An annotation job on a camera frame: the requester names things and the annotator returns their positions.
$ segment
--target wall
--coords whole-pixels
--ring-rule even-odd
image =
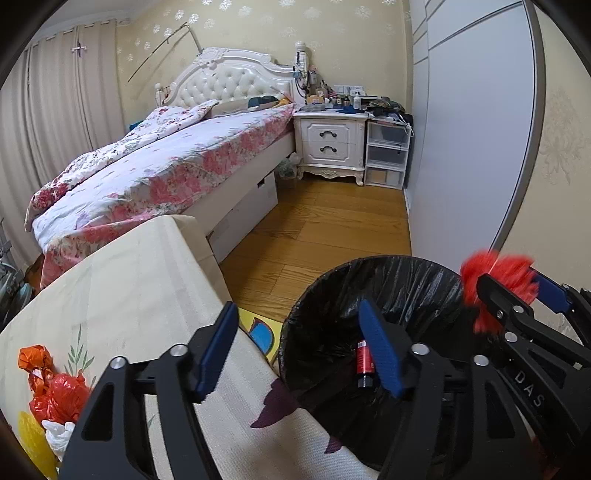
[[[503,253],[531,255],[558,283],[591,288],[591,78],[552,20],[537,10],[547,72],[540,151]],[[561,316],[534,303],[536,317],[575,337]]]
[[[178,33],[127,83],[165,32],[185,21],[192,22],[204,48],[270,53],[282,64],[292,63],[295,42],[304,41],[329,85],[364,85],[368,94],[405,104],[408,20],[403,0],[163,0],[118,28],[126,123],[145,118],[155,108],[154,84],[169,85],[195,57],[190,35]]]

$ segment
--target curtain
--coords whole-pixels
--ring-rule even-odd
[[[79,26],[78,38],[88,49],[78,61],[80,104],[92,149],[104,147],[125,135],[117,81],[115,20]]]
[[[25,50],[0,90],[0,215],[19,268],[41,252],[24,231],[33,194],[79,155],[125,135],[116,22],[80,25]],[[72,52],[78,42],[86,46]]]
[[[0,90],[0,216],[20,268],[31,265],[41,253],[33,235],[23,227],[29,200],[43,184],[35,167],[25,118],[27,62],[25,52]]]
[[[76,157],[92,150],[79,102],[76,29],[31,47],[28,128],[33,158],[43,184],[56,178]]]

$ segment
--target wardrobe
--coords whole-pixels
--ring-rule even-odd
[[[530,0],[410,0],[414,151],[405,196],[413,255],[459,271],[500,248],[543,122]]]

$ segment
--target white tufted headboard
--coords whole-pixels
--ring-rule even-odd
[[[207,100],[229,102],[241,98],[286,93],[303,103],[296,91],[293,68],[272,61],[270,55],[249,50],[206,48],[177,80],[170,84],[163,106],[191,108]]]

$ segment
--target cardboard box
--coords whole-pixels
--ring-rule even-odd
[[[217,263],[234,248],[277,205],[275,174],[269,173],[213,229],[209,236]]]

